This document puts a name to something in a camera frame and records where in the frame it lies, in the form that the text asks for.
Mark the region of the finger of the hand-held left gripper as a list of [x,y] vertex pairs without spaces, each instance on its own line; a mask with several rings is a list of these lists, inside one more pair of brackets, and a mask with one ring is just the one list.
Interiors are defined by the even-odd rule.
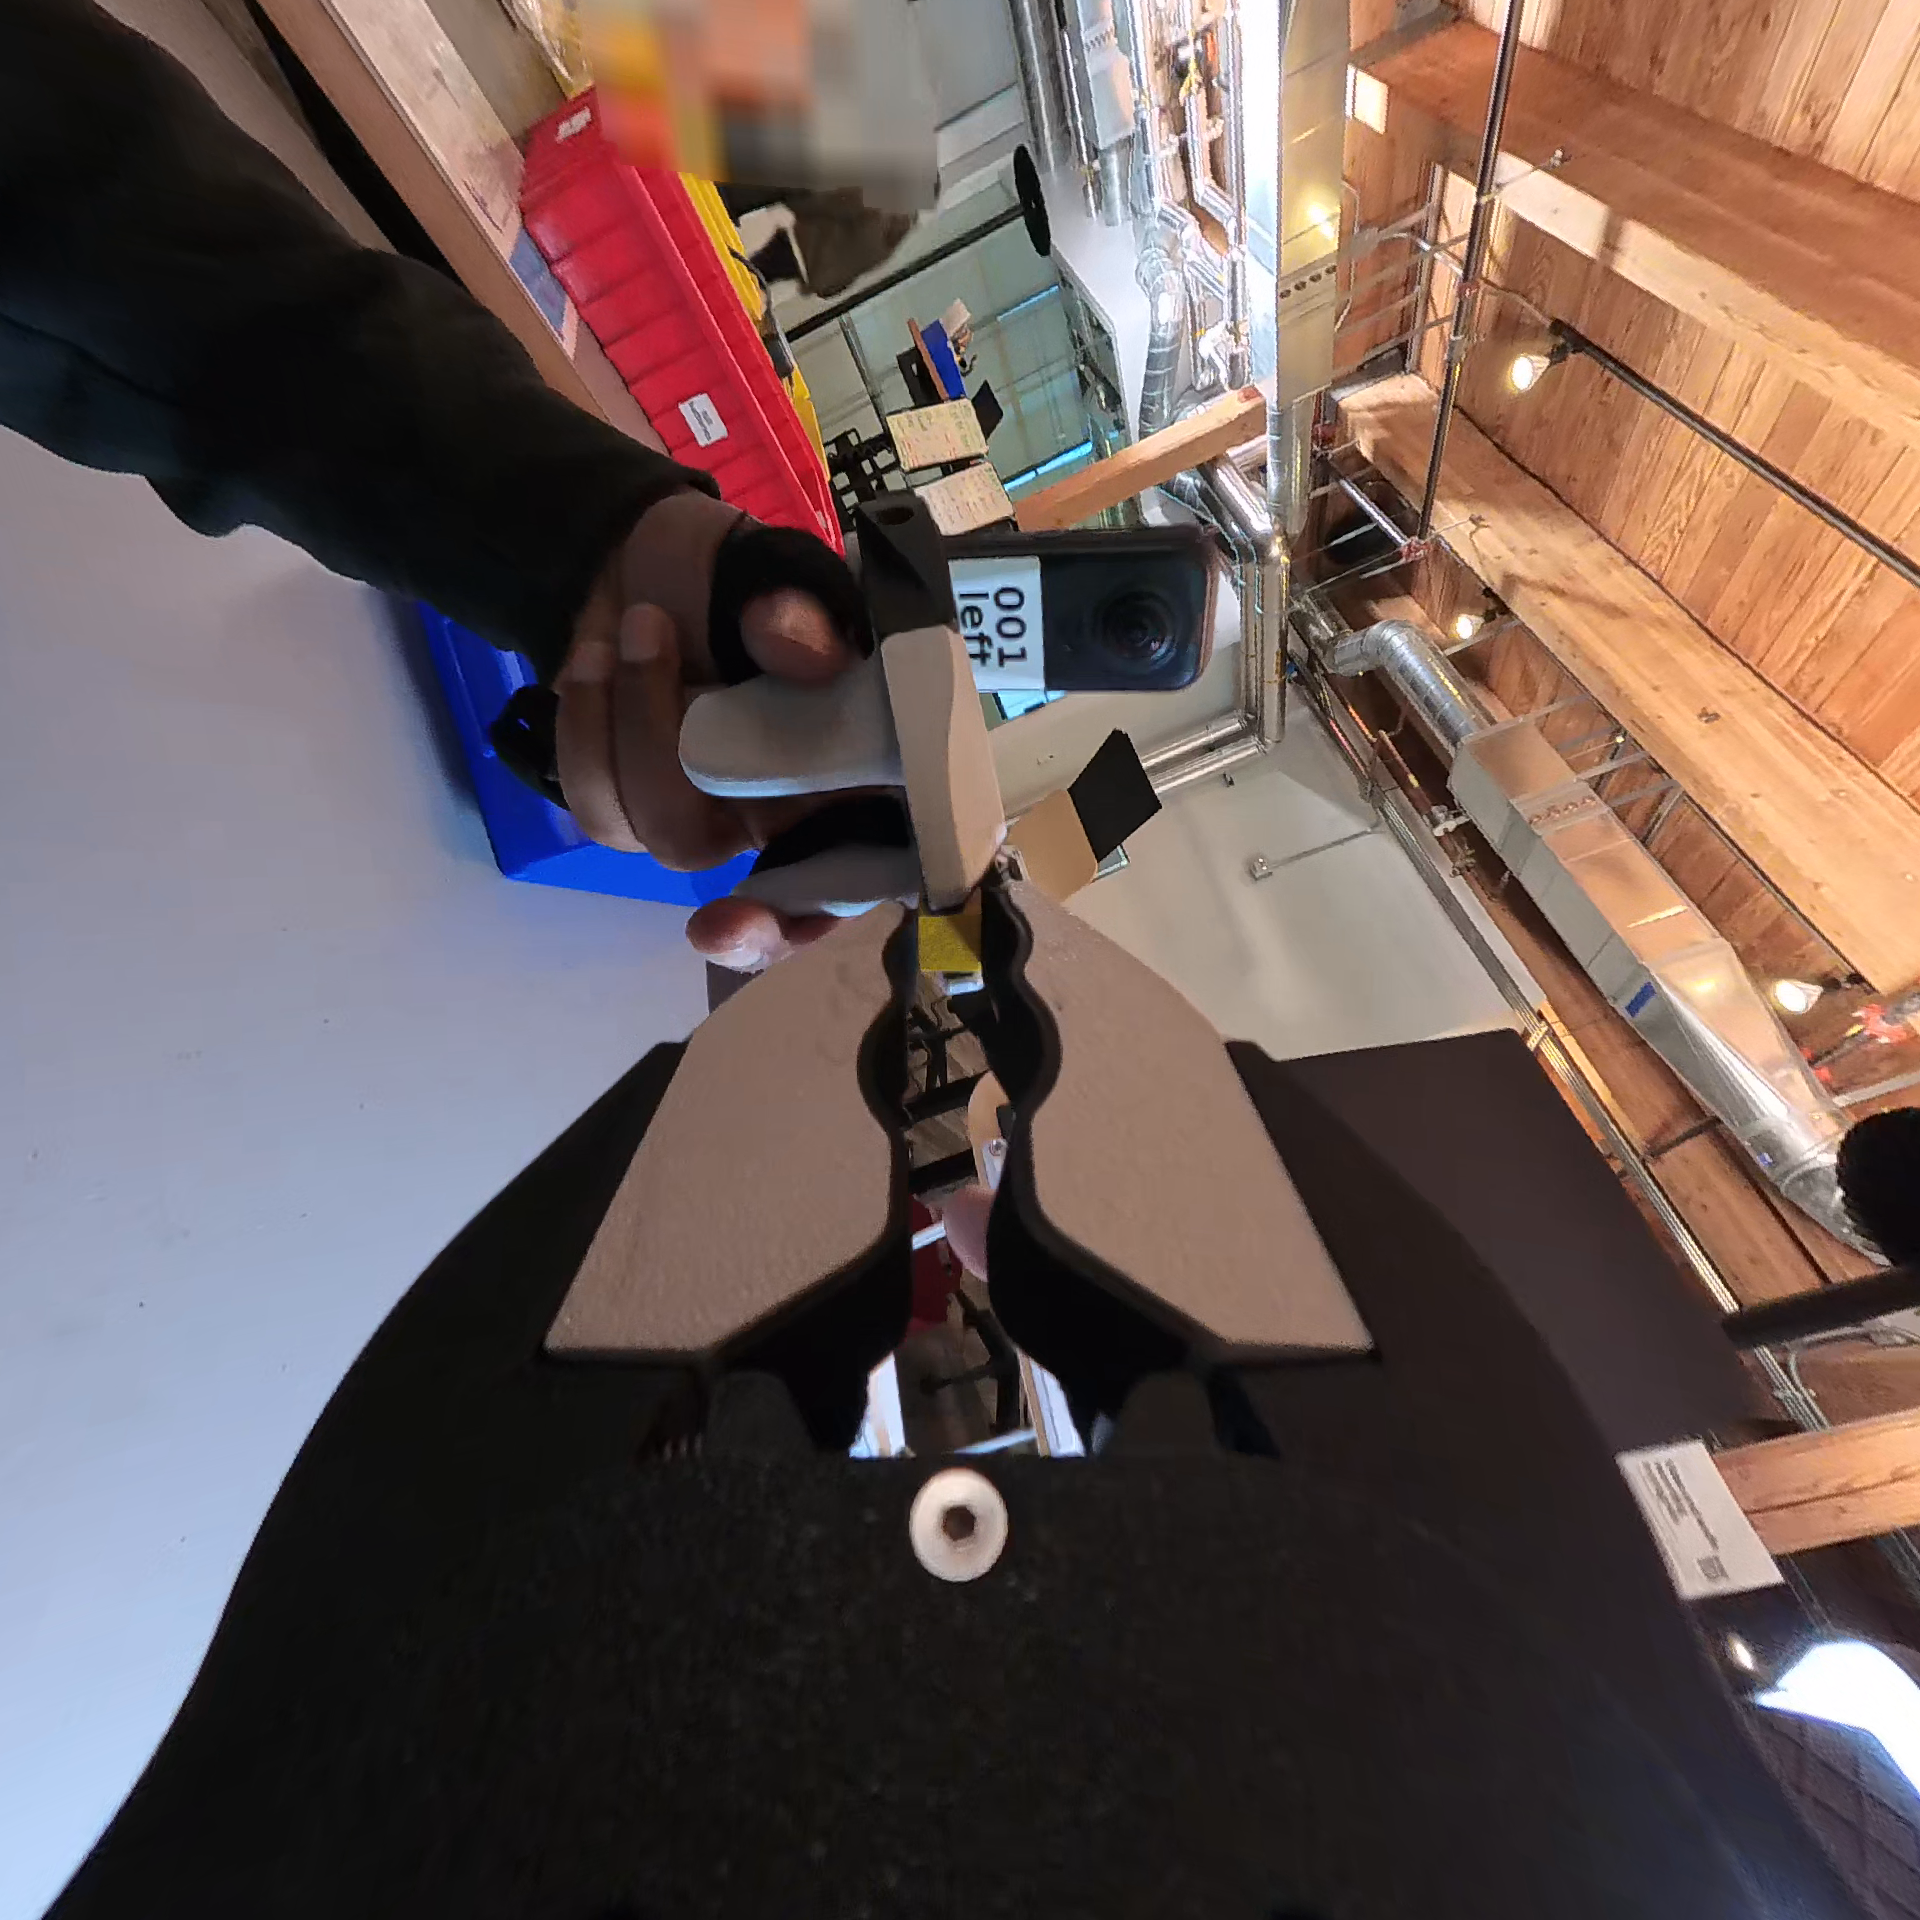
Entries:
[[995,754],[972,660],[949,628],[879,643],[927,915],[959,911],[1003,845]]

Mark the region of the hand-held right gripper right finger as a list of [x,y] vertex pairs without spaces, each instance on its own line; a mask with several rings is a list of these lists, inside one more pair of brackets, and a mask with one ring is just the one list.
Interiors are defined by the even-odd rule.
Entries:
[[1112,1453],[1330,1453],[1372,1367],[1376,1158],[1032,881],[983,893],[1016,1127],[990,1293]]

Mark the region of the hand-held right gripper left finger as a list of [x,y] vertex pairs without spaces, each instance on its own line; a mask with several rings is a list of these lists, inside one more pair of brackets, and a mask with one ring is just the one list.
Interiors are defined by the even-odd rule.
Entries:
[[879,905],[685,1042],[550,1325],[568,1361],[779,1377],[846,1453],[911,1315],[906,1013],[918,916]]

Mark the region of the blue plastic bin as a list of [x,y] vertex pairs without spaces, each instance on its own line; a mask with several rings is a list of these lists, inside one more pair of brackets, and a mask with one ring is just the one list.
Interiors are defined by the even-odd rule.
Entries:
[[648,852],[626,856],[592,842],[559,802],[522,783],[492,743],[492,720],[509,699],[522,687],[541,687],[536,667],[526,655],[499,653],[430,605],[417,605],[417,619],[497,869],[508,879],[681,907],[725,899],[749,879],[755,852],[715,869],[672,872]]

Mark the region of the person's left hand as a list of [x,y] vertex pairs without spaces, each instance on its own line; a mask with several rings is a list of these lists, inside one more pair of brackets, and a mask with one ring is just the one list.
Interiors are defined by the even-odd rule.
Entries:
[[[720,560],[739,558],[740,529],[749,518],[705,494],[648,506],[588,592],[554,682],[559,779],[574,822],[600,845],[675,872],[761,850],[805,817],[786,801],[712,796],[685,779],[681,758],[688,699],[723,682],[708,597]],[[739,641],[761,674],[805,685],[862,655],[848,619],[800,585],[740,599]],[[836,927],[836,916],[715,899],[688,915],[685,939],[723,969],[764,974]]]

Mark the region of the wooden pillar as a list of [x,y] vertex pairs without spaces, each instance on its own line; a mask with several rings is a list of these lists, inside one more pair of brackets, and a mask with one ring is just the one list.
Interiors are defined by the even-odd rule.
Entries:
[[1065,532],[1177,480],[1180,474],[1210,465],[1211,459],[1228,458],[1237,445],[1264,433],[1267,404],[1271,399],[1260,386],[1211,399],[1189,416],[1149,432],[1137,445],[1119,447],[1080,474],[1055,480],[1043,494],[1030,494],[1016,506],[1016,525],[1026,536]]

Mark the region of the black and beige panel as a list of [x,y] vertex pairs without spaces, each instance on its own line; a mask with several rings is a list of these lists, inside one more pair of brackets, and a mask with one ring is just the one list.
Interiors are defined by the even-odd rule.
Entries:
[[1084,892],[1126,863],[1126,839],[1162,808],[1162,801],[1126,732],[1112,732],[1068,788],[1052,789],[1011,818],[1007,850],[1019,875],[1055,901]]

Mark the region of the white flip chart board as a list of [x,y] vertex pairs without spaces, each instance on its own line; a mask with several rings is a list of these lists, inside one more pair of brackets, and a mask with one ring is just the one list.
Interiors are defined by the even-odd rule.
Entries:
[[918,502],[924,502],[933,529],[945,537],[1016,525],[1016,502],[1009,499],[995,465],[988,459],[972,459],[942,475],[911,482],[911,494]]
[[990,459],[972,399],[891,410],[886,413],[886,433],[906,474]]

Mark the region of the black floor lamp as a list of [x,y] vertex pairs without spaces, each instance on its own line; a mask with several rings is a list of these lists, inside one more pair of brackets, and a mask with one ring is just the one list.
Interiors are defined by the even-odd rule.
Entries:
[[1030,148],[1011,155],[957,209],[933,211],[896,247],[896,255],[871,274],[856,278],[839,297],[800,301],[805,310],[780,310],[780,331],[800,345],[813,331],[854,317],[862,303],[896,293],[899,286],[946,268],[962,250],[988,244],[994,235],[1019,229],[1030,247],[1046,257],[1052,250],[1052,214],[1046,185]]

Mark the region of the red ribbed plastic bin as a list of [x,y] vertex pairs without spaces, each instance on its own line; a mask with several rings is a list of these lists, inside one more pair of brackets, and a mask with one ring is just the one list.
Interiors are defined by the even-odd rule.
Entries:
[[519,211],[662,447],[732,506],[843,552],[822,453],[685,178],[633,165],[582,90],[528,129]]

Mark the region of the yellow plastic bin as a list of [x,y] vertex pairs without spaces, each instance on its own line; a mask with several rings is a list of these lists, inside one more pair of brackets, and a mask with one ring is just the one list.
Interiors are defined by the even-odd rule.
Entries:
[[791,350],[783,325],[779,320],[770,289],[767,289],[764,278],[758,274],[755,262],[749,257],[739,222],[725,209],[715,183],[695,178],[695,177],[681,177],[681,183],[685,190],[685,202],[694,205],[694,214],[701,222],[701,229],[708,235],[708,247],[720,262],[720,269],[723,269],[727,289],[732,289],[732,301],[744,310],[749,323],[755,325],[755,335],[758,335],[761,350],[767,352],[767,363],[770,363],[774,375],[780,378],[780,387],[783,387],[807,439],[813,445],[813,453],[822,458],[821,416],[813,410],[807,378],[795,363],[795,350]]

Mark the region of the white paper sign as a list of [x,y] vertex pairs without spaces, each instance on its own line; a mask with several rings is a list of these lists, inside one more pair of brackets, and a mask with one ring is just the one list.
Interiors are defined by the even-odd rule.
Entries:
[[1681,1600],[1743,1596],[1785,1584],[1700,1438],[1617,1453],[1617,1469]]

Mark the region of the silver rectangular air duct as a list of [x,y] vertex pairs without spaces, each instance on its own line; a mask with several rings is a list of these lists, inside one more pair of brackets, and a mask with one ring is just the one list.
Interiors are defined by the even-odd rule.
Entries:
[[1874,1253],[1838,1189],[1848,1121],[1734,945],[1533,718],[1503,718],[1415,619],[1353,630],[1305,597],[1316,662],[1382,672],[1447,758],[1447,788],[1599,997],[1736,1140],[1769,1189]]

